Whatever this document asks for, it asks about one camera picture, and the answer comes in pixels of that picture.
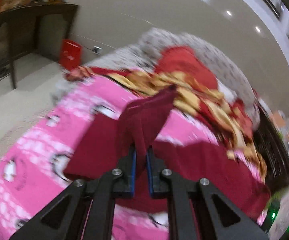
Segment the metal screw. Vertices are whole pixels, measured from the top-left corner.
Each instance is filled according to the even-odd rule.
[[[206,178],[200,179],[200,184],[203,186],[207,186],[207,185],[209,185],[209,183],[210,183],[210,181]]]
[[[83,185],[83,180],[82,180],[82,179],[76,179],[76,180],[74,181],[74,185],[75,185],[76,187],[81,187],[81,186]]]
[[[112,170],[112,174],[113,174],[114,176],[119,176],[119,175],[122,174],[122,170],[120,170],[120,169],[113,169],[113,170]]]
[[[165,176],[170,176],[170,175],[172,174],[172,171],[169,170],[169,169],[164,169],[164,170],[162,171],[162,174],[165,175]]]

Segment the tiled floor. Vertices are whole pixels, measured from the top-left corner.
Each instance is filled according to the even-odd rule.
[[[59,65],[29,54],[15,62],[18,87],[12,90],[10,77],[0,81],[0,138],[24,118],[51,107],[50,92],[61,78]]]

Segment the red trash bin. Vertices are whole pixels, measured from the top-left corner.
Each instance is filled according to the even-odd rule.
[[[64,39],[62,41],[59,64],[68,71],[72,71],[80,65],[80,62],[81,45],[69,39]]]

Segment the dark red towel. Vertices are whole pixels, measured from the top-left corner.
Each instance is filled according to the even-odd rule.
[[[166,211],[166,200],[152,200],[149,196],[144,157],[152,144],[155,155],[164,159],[168,168],[187,179],[210,179],[243,212],[256,219],[264,209],[270,192],[253,179],[242,162],[228,160],[224,147],[209,143],[179,147],[153,141],[172,109],[174,96],[174,87],[169,87],[154,97],[133,101],[118,121],[97,114],[64,174],[69,179],[99,178],[116,167],[118,159],[134,142],[138,154],[135,198],[119,199],[116,203],[150,213]]]

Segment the pink blanket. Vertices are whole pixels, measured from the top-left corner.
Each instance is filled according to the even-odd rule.
[[[88,79],[19,138],[0,161],[0,240],[9,239],[70,184],[63,170],[95,112],[118,119],[125,105],[136,98],[107,78]],[[206,126],[178,110],[171,112],[157,139],[177,145],[217,144]],[[260,179],[241,152],[236,156]],[[167,239],[167,214],[149,215],[116,206],[112,234],[116,240]]]

